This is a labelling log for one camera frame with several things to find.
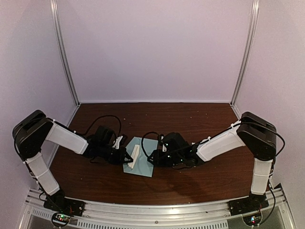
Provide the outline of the beige ornate letter paper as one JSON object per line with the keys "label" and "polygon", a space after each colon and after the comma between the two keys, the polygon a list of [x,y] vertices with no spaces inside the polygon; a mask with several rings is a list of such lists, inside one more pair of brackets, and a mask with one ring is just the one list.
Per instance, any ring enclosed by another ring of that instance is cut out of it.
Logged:
{"label": "beige ornate letter paper", "polygon": [[136,160],[137,160],[137,158],[139,156],[139,153],[140,153],[140,145],[135,145],[134,148],[133,148],[133,151],[132,151],[132,155],[131,155],[133,161],[128,163],[128,167],[130,169],[134,168],[134,165],[135,165]]}

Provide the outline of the light blue envelope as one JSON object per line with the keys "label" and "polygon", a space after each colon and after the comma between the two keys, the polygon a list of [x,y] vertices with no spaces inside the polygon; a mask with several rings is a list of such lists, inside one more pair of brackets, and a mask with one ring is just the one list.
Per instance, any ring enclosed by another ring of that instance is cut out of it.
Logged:
{"label": "light blue envelope", "polygon": [[[141,137],[133,137],[133,139],[127,144],[126,150],[129,155],[132,155],[132,151],[135,145],[141,145]],[[145,138],[143,141],[143,146],[147,154],[150,154],[153,150],[157,148],[157,140]],[[140,153],[136,160],[133,169],[130,169],[127,164],[123,164],[123,172],[127,174],[133,174],[143,177],[152,177],[153,176],[154,165],[147,161],[147,157],[144,154],[141,146]]]}

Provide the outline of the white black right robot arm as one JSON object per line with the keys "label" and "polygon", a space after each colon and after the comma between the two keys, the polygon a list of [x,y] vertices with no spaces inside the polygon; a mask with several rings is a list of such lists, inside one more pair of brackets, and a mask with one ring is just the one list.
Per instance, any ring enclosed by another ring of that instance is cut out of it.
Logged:
{"label": "white black right robot arm", "polygon": [[145,153],[155,167],[185,165],[196,167],[239,148],[246,148],[254,158],[249,196],[244,198],[247,210],[255,210],[266,199],[266,189],[277,157],[277,130],[270,122],[245,112],[225,130],[195,143],[188,143],[180,133],[158,135],[159,148]]}

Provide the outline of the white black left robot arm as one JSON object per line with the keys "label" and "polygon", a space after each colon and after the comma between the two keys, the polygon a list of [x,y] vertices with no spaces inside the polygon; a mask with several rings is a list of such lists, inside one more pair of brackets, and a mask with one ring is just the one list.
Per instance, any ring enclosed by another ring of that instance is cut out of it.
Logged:
{"label": "white black left robot arm", "polygon": [[49,118],[42,110],[35,110],[20,121],[13,128],[12,137],[16,153],[42,188],[46,201],[58,212],[64,212],[69,204],[45,161],[45,145],[53,144],[89,159],[100,157],[112,165],[133,162],[133,158],[122,145],[125,135],[118,135],[111,128],[102,125],[91,135],[88,132],[81,134]]}

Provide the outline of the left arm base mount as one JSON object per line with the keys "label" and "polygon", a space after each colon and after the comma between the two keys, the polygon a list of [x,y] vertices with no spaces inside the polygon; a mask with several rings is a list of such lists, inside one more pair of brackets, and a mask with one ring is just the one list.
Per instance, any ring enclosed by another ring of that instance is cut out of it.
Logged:
{"label": "left arm base mount", "polygon": [[45,200],[43,207],[54,211],[51,215],[51,223],[57,228],[63,228],[67,226],[75,216],[81,217],[83,215],[85,202],[64,198],[63,206],[59,207],[50,200]]}

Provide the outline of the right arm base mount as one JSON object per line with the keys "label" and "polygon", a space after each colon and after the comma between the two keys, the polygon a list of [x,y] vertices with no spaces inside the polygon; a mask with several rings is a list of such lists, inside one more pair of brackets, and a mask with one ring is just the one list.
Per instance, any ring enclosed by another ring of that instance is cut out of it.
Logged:
{"label": "right arm base mount", "polygon": [[246,198],[230,200],[228,202],[231,216],[242,215],[247,226],[255,227],[262,221],[261,210],[269,206],[266,195],[249,195]]}

